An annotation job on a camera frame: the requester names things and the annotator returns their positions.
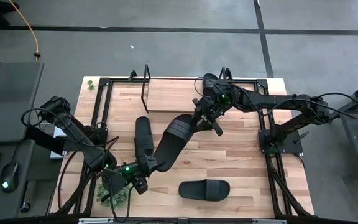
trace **gray concrete floor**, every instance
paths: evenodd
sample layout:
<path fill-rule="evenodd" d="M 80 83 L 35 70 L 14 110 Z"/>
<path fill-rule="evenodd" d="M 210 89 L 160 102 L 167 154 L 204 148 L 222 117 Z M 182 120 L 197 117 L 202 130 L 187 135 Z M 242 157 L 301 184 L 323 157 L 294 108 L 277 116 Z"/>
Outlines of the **gray concrete floor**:
<path fill-rule="evenodd" d="M 258 28 L 253 0 L 17 2 L 36 26 Z M 259 2 L 266 29 L 358 30 L 358 1 Z M 16 13 L 7 17 L 13 25 L 24 25 Z M 36 34 L 45 62 L 36 105 L 60 95 L 75 107 L 83 76 L 129 75 L 131 70 L 142 71 L 145 63 L 158 76 L 200 76 L 229 67 L 235 77 L 267 77 L 259 34 Z M 274 77 L 285 79 L 289 93 L 351 94 L 358 89 L 358 35 L 267 35 L 267 43 Z M 28 62 L 33 52 L 30 32 L 0 30 L 1 61 Z M 331 106 L 347 102 L 335 96 L 326 100 Z M 310 132 L 302 143 L 315 213 L 358 221 L 358 180 L 342 178 L 358 164 L 340 121 L 305 131 Z"/>

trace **black slipper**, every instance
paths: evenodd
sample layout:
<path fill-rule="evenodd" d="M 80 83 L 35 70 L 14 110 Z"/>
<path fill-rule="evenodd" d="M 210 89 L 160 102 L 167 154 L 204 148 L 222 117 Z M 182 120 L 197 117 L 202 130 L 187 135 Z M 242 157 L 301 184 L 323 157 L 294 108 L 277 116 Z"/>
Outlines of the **black slipper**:
<path fill-rule="evenodd" d="M 136 119 L 135 124 L 135 151 L 144 151 L 146 156 L 152 156 L 154 150 L 152 128 L 145 116 Z"/>
<path fill-rule="evenodd" d="M 218 202 L 230 192 L 230 185 L 224 180 L 184 181 L 179 185 L 179 195 L 183 198 Z"/>
<path fill-rule="evenodd" d="M 190 120 L 190 114 L 179 115 L 171 121 L 162 134 L 160 144 L 153 155 L 158 164 L 160 164 L 157 171 L 168 171 L 175 163 L 182 149 L 185 148 L 193 135 Z"/>

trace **small plant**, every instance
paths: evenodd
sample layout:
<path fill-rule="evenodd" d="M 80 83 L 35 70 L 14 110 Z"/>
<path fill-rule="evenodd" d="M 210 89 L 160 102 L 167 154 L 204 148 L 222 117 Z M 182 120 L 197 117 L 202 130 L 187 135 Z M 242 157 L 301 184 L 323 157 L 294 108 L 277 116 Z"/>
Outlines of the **small plant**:
<path fill-rule="evenodd" d="M 93 84 L 92 80 L 89 80 L 89 81 L 87 82 L 87 84 L 88 84 L 88 89 L 89 89 L 90 91 L 94 90 L 94 84 Z"/>
<path fill-rule="evenodd" d="M 112 205 L 114 208 L 119 208 L 123 206 L 128 201 L 128 187 L 124 187 L 118 193 L 112 196 Z M 96 201 L 100 202 L 100 204 L 104 207 L 110 207 L 110 197 L 104 202 L 101 199 L 107 195 L 109 192 L 103 187 L 103 184 L 100 183 L 98 185 L 98 193 L 96 194 Z"/>

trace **wooden tabletop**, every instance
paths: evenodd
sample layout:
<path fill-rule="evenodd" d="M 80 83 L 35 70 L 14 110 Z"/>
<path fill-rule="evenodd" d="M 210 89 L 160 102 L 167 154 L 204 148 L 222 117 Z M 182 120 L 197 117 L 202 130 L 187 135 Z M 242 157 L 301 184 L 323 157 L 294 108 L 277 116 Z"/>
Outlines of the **wooden tabletop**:
<path fill-rule="evenodd" d="M 76 118 L 83 124 L 91 122 L 97 92 L 97 88 L 89 90 L 87 82 L 92 80 L 94 85 L 98 86 L 99 79 L 100 77 L 84 77 L 83 79 L 75 111 Z M 165 83 L 174 83 L 175 77 L 162 79 L 165 80 Z M 159 86 L 164 89 L 164 81 L 157 80 L 157 78 L 152 81 L 157 81 Z M 270 94 L 286 94 L 281 78 L 268 78 L 267 81 Z M 184 84 L 183 87 L 190 90 L 194 88 L 193 82 L 194 80 L 179 81 L 178 83 Z M 197 84 L 197 87 L 201 91 L 200 84 Z M 173 108 L 169 113 L 150 112 L 147 114 L 140 100 L 141 88 L 142 85 L 138 83 L 115 83 L 113 86 L 107 123 L 108 139 L 120 136 L 118 142 L 111 149 L 119 164 L 135 161 L 135 120 L 139 116 L 149 118 L 156 148 L 169 122 L 179 114 L 183 114 L 172 112 Z M 149 85 L 146 84 L 145 100 L 147 100 L 149 91 L 155 93 L 156 90 L 151 88 L 153 88 L 153 83 L 150 84 L 150 90 Z M 178 91 L 184 98 L 188 98 L 185 91 Z M 99 121 L 105 96 L 106 91 L 103 92 Z M 181 103 L 179 99 L 176 100 L 175 105 Z M 287 110 L 275 110 L 273 113 L 275 122 L 278 124 L 291 118 L 291 113 Z M 264 156 L 260 153 L 257 139 L 257 131 L 260 129 L 257 114 L 242 113 L 233 108 L 225 116 L 219 118 L 218 123 L 224 131 L 221 137 L 211 131 L 195 133 L 168 172 L 154 172 L 151 175 L 148 180 L 149 190 L 146 193 L 138 195 L 135 190 L 133 191 L 130 217 L 273 218 L 266 163 Z M 66 163 L 67 157 L 64 158 L 62 167 Z M 63 203 L 78 185 L 82 162 L 83 156 L 78 153 L 68 166 L 62 183 Z M 291 154 L 284 154 L 283 164 L 289 189 L 302 206 L 308 212 L 313 213 L 305 172 L 299 158 Z M 178 186 L 181 182 L 203 179 L 228 181 L 231 186 L 228 198 L 221 202 L 205 202 L 184 199 L 179 196 Z M 278 190 L 278 194 L 280 208 L 284 211 L 280 190 Z M 87 194 L 84 194 L 83 205 L 86 203 L 86 196 Z M 54 196 L 51 212 L 56 210 L 57 194 Z M 119 216 L 123 217 L 126 213 L 126 205 L 117 208 L 116 211 Z M 111 217 L 112 213 L 109 207 L 102 206 L 95 197 L 92 216 Z"/>

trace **orange cable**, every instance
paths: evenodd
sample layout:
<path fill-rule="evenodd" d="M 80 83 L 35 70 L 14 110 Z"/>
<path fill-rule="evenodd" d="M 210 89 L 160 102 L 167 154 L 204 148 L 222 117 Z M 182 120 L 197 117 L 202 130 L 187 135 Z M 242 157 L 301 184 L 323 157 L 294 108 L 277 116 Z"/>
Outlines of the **orange cable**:
<path fill-rule="evenodd" d="M 25 17 L 23 16 L 23 14 L 19 11 L 19 9 L 15 6 L 15 4 L 13 4 L 13 2 L 11 0 L 9 0 L 9 2 L 12 4 L 12 6 L 16 9 L 17 13 L 19 13 L 19 15 L 22 17 L 22 19 L 24 20 L 24 22 L 27 24 L 27 26 L 29 27 L 31 33 L 32 33 L 32 36 L 34 37 L 34 40 L 35 40 L 35 53 L 34 53 L 34 56 L 35 56 L 35 61 L 38 62 L 38 59 L 40 57 L 40 54 L 39 54 L 39 49 L 38 49 L 38 40 L 37 40 L 37 37 L 35 36 L 35 33 L 34 31 L 32 30 L 30 24 L 27 22 L 27 20 L 25 19 Z"/>

